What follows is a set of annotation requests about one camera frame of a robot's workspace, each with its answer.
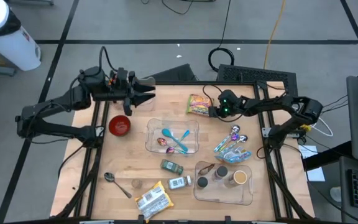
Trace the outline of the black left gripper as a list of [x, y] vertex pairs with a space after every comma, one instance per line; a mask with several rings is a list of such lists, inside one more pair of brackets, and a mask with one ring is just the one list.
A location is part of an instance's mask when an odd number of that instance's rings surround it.
[[[126, 116], [132, 115], [132, 86], [129, 82], [128, 71], [120, 67], [116, 72], [110, 71], [109, 77], [109, 91], [107, 93], [106, 101], [117, 103], [122, 102], [124, 114]], [[139, 106], [143, 103], [150, 104], [155, 98], [155, 93], [148, 93], [155, 91], [154, 77], [136, 78], [134, 82], [134, 90], [138, 91], [134, 95], [134, 106]]]

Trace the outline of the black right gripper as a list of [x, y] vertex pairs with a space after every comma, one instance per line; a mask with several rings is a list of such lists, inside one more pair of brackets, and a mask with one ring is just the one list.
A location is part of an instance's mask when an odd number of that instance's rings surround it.
[[209, 107], [209, 117], [210, 118], [227, 118], [235, 115], [233, 105], [221, 104], [219, 107], [210, 106]]

